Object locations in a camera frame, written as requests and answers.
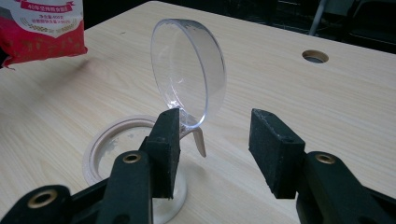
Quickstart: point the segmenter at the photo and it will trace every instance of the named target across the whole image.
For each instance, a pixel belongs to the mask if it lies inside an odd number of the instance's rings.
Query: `packaging bag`
[[[82,0],[0,0],[0,46],[4,67],[86,53]]]

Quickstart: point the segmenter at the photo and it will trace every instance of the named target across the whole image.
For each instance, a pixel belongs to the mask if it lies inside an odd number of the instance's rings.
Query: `black bracket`
[[[1,224],[152,223],[152,198],[173,198],[179,155],[179,110],[170,109],[139,150],[116,158],[108,179],[73,196],[59,185],[35,189]]]
[[[396,223],[394,199],[362,186],[334,155],[304,146],[276,115],[252,110],[249,151],[277,199],[299,193],[301,223]]]

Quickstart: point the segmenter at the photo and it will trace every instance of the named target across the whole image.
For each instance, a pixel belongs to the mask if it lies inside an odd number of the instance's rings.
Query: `dark floor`
[[[87,29],[147,2],[147,0],[129,0],[110,4],[110,0],[102,0],[104,4],[98,7],[96,1],[84,0],[84,20]],[[308,34],[319,0],[163,0],[163,2]],[[394,13],[396,3],[384,6],[373,4],[367,8],[370,12],[362,15],[358,20],[350,16],[324,13],[316,36],[396,53],[396,13]],[[354,29],[358,32],[358,37],[350,35]]]

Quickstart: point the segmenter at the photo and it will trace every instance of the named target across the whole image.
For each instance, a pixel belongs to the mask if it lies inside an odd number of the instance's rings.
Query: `wood grain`
[[[248,152],[252,108],[277,114],[305,151],[338,156],[363,185],[396,197],[395,55],[149,2],[87,30],[86,55],[0,70],[1,217],[43,185],[87,188],[81,163],[92,138],[116,119],[166,109],[149,56],[165,18],[206,26],[227,69],[223,107],[202,126],[207,158],[191,136],[181,142],[189,190],[171,223],[299,222],[295,201],[274,198]],[[329,61],[306,61],[308,49]]]

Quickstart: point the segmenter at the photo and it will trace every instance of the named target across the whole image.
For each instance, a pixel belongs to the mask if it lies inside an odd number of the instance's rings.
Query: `clear plastic lid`
[[[180,108],[180,122],[196,128],[220,109],[225,65],[215,37],[197,21],[166,19],[151,38],[151,62],[163,99]]]

